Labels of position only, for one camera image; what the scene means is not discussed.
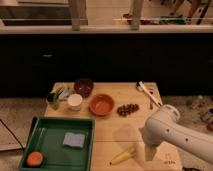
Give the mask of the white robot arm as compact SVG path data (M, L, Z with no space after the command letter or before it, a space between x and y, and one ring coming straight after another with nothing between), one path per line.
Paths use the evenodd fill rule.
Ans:
M213 136L183 127L179 119L180 112L174 106L161 106L140 128L144 144L156 148L165 141L213 164Z

